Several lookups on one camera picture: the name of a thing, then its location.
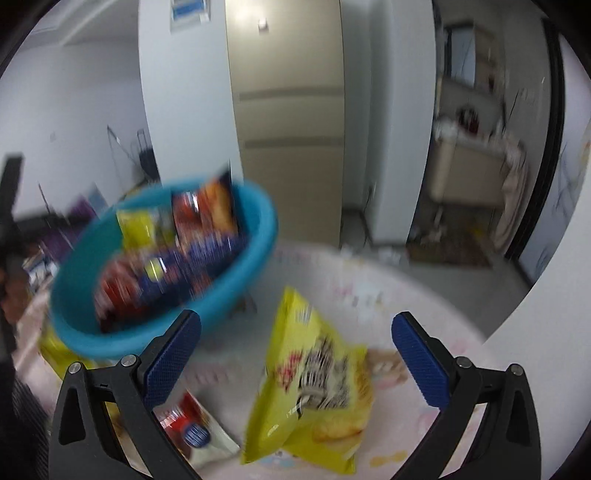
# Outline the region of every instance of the metal screw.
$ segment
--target metal screw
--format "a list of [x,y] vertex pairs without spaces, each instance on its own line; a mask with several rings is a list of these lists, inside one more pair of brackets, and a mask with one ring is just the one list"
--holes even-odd
[[470,368],[472,366],[472,361],[466,356],[457,357],[456,363],[460,368]]
[[82,365],[80,364],[80,362],[74,362],[73,364],[71,364],[68,367],[68,371],[71,374],[75,374],[78,370],[80,370],[80,368],[82,368]]
[[513,365],[511,365],[511,373],[520,377],[521,375],[524,374],[523,367],[518,364],[513,364]]
[[121,365],[124,367],[131,367],[135,363],[135,355],[125,355],[121,359]]

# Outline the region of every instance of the blue gripper pad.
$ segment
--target blue gripper pad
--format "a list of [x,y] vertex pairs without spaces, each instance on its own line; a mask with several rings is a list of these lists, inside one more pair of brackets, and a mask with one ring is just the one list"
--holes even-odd
[[425,341],[402,313],[392,321],[392,340],[426,402],[432,407],[447,407],[449,379]]
[[200,337],[201,320],[193,313],[187,316],[145,375],[144,405],[148,410],[166,401]]

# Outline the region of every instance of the ceiling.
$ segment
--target ceiling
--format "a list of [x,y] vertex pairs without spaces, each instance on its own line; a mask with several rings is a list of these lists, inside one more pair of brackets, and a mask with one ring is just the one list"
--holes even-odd
[[139,0],[61,0],[33,28],[21,49],[48,44],[138,38]]

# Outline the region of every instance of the blue basket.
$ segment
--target blue basket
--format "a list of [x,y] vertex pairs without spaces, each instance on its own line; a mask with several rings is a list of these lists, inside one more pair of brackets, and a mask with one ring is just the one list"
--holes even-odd
[[[172,192],[199,187],[203,180],[152,187],[116,205],[118,209],[170,205]],[[101,333],[93,292],[98,276],[115,251],[121,249],[121,230],[115,209],[93,222],[61,266],[51,295],[50,315],[60,339],[88,358],[119,359],[139,354],[152,338],[162,335],[183,309],[201,318],[205,333],[235,305],[261,272],[277,238],[277,214],[270,198],[250,182],[234,185],[236,214],[250,240],[247,248],[205,295],[144,324],[115,333]]]

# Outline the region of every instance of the person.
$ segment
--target person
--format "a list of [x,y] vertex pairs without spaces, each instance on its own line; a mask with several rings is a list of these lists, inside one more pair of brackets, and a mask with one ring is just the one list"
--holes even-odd
[[[47,416],[17,378],[12,353],[15,328],[30,301],[22,257],[12,255],[0,267],[0,472],[19,480],[47,478]],[[19,398],[18,408],[15,399]]]

